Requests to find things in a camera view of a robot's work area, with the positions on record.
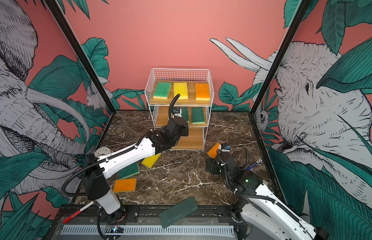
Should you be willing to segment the dark green sponge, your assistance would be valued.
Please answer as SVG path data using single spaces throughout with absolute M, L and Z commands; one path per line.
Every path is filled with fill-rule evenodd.
M 200 125 L 205 123 L 205 116 L 204 116 L 204 108 L 203 107 L 194 107 L 191 108 L 192 113 L 192 124 L 193 125 Z
M 181 108 L 182 110 L 182 118 L 185 119 L 187 121 L 187 123 L 189 123 L 189 110 L 188 110 L 188 107 L 182 107 Z
M 123 180 L 140 173 L 138 163 L 133 163 L 118 172 L 118 179 Z

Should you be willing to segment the bright green sponge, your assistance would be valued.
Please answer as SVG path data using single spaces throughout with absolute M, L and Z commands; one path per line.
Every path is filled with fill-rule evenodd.
M 171 87 L 172 87 L 171 82 L 158 82 L 155 92 L 153 94 L 153 98 L 167 100 Z

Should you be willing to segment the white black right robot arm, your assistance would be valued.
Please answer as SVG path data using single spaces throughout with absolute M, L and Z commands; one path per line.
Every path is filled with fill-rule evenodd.
M 209 151 L 206 171 L 220 176 L 225 186 L 239 199 L 231 206 L 231 217 L 236 222 L 253 225 L 274 240 L 327 240 L 329 233 L 314 227 L 295 214 L 274 195 L 252 170 L 262 160 L 240 165 L 232 156 L 228 144 L 215 144 Z

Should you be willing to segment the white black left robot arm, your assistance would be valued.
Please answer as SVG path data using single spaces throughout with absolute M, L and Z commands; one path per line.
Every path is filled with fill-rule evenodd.
M 181 137 L 188 135 L 188 122 L 182 118 L 182 109 L 169 107 L 169 121 L 166 126 L 143 134 L 136 143 L 115 153 L 99 158 L 93 154 L 87 155 L 88 165 L 65 181 L 61 187 L 61 193 L 65 197 L 80 196 L 80 193 L 67 192 L 66 187 L 81 175 L 81 181 L 85 187 L 84 195 L 88 200 L 98 204 L 108 215 L 121 212 L 124 210 L 123 205 L 111 190 L 108 179 L 139 160 L 170 150 L 178 144 Z

